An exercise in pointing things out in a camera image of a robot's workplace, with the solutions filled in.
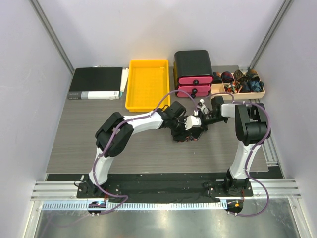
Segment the dark patterned necktie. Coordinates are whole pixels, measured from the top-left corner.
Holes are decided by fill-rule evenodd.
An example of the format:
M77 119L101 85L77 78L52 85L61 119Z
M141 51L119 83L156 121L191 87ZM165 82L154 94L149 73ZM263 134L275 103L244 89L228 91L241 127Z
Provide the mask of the dark patterned necktie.
M186 134L185 142L197 141L203 134L201 128L192 128L190 130L185 130L182 132Z

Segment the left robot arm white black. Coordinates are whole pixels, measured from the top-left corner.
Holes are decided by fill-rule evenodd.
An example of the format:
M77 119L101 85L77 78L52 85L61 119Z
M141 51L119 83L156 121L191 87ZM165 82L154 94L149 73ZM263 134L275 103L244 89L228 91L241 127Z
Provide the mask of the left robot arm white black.
M170 128L181 129L179 117L186 113L185 107L175 101L171 106L156 108L136 116L113 113L96 132L96 158L89 172L85 192L95 198L105 193L109 169L115 157L125 149L131 136L148 130Z

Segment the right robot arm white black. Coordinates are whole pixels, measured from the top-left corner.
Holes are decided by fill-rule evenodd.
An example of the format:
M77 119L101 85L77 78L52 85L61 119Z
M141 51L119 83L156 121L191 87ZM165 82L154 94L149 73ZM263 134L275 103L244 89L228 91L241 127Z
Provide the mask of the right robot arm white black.
M221 96L215 96L211 99L211 105L212 116L204 123L235 119L235 134L239 143L224 181L209 182L209 191L216 196L240 196L249 188L250 168L258 149L270 137L270 118L262 103L225 103Z

